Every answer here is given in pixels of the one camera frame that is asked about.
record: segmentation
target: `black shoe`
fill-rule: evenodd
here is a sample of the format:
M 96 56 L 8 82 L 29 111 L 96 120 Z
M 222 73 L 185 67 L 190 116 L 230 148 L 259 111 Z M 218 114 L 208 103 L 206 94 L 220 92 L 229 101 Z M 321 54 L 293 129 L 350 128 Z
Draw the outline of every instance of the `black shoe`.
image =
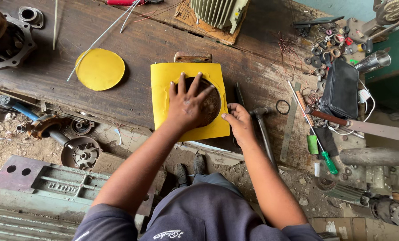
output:
M 175 166 L 174 175 L 179 186 L 186 183 L 186 169 L 181 163 L 177 163 Z
M 204 174 L 205 171 L 205 158 L 202 154 L 197 154 L 193 159 L 194 174 Z

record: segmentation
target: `hammer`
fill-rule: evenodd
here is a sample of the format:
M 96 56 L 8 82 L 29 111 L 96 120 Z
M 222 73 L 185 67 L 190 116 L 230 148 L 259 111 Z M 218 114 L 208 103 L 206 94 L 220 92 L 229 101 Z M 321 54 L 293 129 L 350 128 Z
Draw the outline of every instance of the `hammer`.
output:
M 272 154 L 271 143 L 269 142 L 268 132 L 266 132 L 265 121 L 263 120 L 263 115 L 272 112 L 271 107 L 259 107 L 255 110 L 250 111 L 250 115 L 256 116 L 257 121 L 259 122 L 260 131 L 262 132 L 263 141 L 265 143 L 266 154 L 268 155 L 269 160 L 271 160 L 272 165 L 275 167 L 277 171 L 277 163 L 275 162 L 274 155 Z

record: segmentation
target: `metal ruler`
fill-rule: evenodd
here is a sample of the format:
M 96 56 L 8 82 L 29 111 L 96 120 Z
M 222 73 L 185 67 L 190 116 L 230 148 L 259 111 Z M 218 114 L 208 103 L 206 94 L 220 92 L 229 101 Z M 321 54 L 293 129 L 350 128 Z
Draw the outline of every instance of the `metal ruler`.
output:
M 300 90 L 300 83 L 294 84 L 294 91 Z M 287 124 L 285 125 L 284 139 L 282 141 L 282 148 L 280 154 L 280 161 L 285 162 L 287 159 L 288 145 L 290 144 L 291 131 L 293 130 L 294 118 L 296 117 L 296 109 L 298 108 L 298 102 L 294 98 L 291 98 L 290 111 L 288 112 Z

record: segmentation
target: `worn wooden table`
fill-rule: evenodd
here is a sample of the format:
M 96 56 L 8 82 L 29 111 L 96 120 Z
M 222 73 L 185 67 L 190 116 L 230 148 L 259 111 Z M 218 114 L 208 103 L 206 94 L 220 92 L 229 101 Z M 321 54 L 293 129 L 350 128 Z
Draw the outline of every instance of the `worn wooden table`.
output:
M 150 12 L 158 7 L 166 9 L 176 3 L 179 1 L 166 0 L 160 5 L 139 6 L 132 16 L 144 13 L 148 13 L 145 16 L 151 16 L 153 13 Z M 93 0 L 59 1 L 57 43 L 53 51 L 54 4 L 54 1 L 0 0 L 0 11 L 14 17 L 17 17 L 21 6 L 35 7 L 45 16 L 45 28 L 33 30 L 38 49 L 30 55 L 23 67 L 0 70 L 1 90 L 46 101 L 53 107 L 62 108 L 64 112 L 83 111 L 147 132 L 148 129 L 154 129 L 150 65 L 155 62 L 172 62 L 178 51 L 212 53 L 213 62 L 222 65 L 228 102 L 234 101 L 234 83 L 238 81 L 247 109 L 261 106 L 275 108 L 276 102 L 281 99 L 290 103 L 292 95 L 286 80 L 291 80 L 293 86 L 295 82 L 299 82 L 302 88 L 315 88 L 316 85 L 316 77 L 303 74 L 313 67 L 301 64 L 298 59 L 311 56 L 314 32 L 311 32 L 308 39 L 300 38 L 290 24 L 293 21 L 327 15 L 290 0 L 252 0 L 233 46 L 225 46 L 191 34 L 199 32 L 192 26 L 175 20 L 175 8 L 138 22 L 133 21 L 145 16 L 130 19 L 122 34 L 119 30 L 123 21 L 120 21 L 95 46 L 117 53 L 127 65 L 123 80 L 105 91 L 86 88 L 76 79 L 76 75 L 69 82 L 66 79 L 74 68 L 76 58 L 123 13 L 124 7 L 116 8 Z M 343 25 L 345 22 L 341 20 L 339 24 Z M 281 61 L 278 32 L 292 37 L 297 43 L 293 45 L 298 56 L 296 59 L 294 56 L 291 60 L 284 57 L 283 62 Z M 273 154 L 278 160 L 287 115 L 275 111 L 265 119 Z M 298 110 L 287 162 L 279 164 L 313 172 L 316 155 L 308 152 L 308 133 L 309 126 Z M 241 152 L 233 145 L 231 136 L 202 142 Z

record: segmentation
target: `blue pipe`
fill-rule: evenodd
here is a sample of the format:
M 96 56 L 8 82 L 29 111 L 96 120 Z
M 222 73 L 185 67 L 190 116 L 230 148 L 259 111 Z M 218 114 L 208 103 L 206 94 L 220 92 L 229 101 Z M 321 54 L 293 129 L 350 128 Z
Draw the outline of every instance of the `blue pipe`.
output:
M 35 113 L 31 112 L 31 110 L 27 109 L 20 103 L 15 103 L 15 105 L 12 108 L 23 113 L 25 116 L 32 119 L 33 121 L 36 121 L 37 119 L 39 119 L 39 117 Z

